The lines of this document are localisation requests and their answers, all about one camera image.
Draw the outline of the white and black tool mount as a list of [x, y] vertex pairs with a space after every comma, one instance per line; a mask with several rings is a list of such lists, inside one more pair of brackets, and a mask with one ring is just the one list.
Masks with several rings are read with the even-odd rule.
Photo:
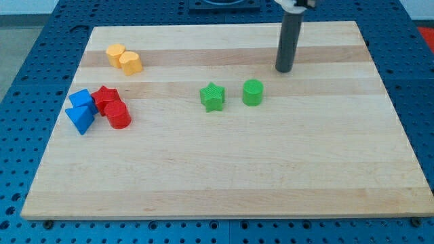
[[290, 14], [302, 14], [308, 8], [316, 7], [316, 0], [275, 0], [275, 2]]

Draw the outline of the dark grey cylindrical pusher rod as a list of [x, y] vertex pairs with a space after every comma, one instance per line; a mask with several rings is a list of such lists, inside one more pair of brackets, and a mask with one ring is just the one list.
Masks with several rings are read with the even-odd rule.
[[275, 62], [275, 69], [280, 73], [288, 73], [292, 70], [303, 18], [303, 13], [286, 12], [283, 15]]

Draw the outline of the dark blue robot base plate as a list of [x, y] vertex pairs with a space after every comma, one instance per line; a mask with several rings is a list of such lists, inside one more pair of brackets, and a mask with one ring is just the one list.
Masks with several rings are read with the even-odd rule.
[[188, 0], [190, 12], [259, 10], [260, 0]]

